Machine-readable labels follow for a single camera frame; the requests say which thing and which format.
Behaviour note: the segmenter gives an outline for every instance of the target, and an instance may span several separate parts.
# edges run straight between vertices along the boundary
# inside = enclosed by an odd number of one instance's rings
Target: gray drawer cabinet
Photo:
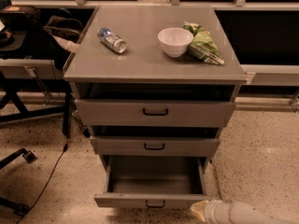
[[[225,65],[161,51],[158,32],[184,21],[206,27]],[[98,41],[102,26],[127,41],[126,52]],[[203,172],[246,81],[212,8],[99,7],[64,78],[106,170],[99,207],[189,208],[210,198]]]

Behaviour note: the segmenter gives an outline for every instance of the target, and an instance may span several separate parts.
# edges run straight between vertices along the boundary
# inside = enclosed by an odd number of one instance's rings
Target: white bowl
[[[171,27],[163,29],[158,34],[162,50],[171,57],[178,57],[185,53],[193,41],[193,34],[186,29]]]

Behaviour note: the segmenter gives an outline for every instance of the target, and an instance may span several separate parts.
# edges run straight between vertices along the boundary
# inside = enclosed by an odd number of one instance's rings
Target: cabinet top
[[[217,44],[224,65],[208,64],[189,55],[168,57],[160,48],[158,33],[184,22],[206,28]],[[106,27],[127,43],[117,54],[97,38]],[[241,84],[246,76],[212,7],[104,6],[83,38],[64,78],[98,83],[217,83]]]

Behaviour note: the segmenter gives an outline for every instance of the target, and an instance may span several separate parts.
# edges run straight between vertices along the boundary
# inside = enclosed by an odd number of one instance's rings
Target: open drawer
[[[218,138],[99,137],[92,136],[94,152],[99,155],[203,156],[212,157]]]
[[[195,157],[110,156],[100,207],[182,208],[209,199]]]

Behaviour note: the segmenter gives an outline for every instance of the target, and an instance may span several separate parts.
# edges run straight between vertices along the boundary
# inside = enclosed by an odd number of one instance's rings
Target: chair wheel
[[[14,214],[24,217],[30,210],[28,205],[19,203],[17,208],[14,210]]]
[[[36,159],[36,155],[34,155],[30,150],[22,155],[28,162],[32,162]]]
[[[91,136],[90,132],[88,131],[87,128],[84,129],[83,134],[86,138],[89,138]]]

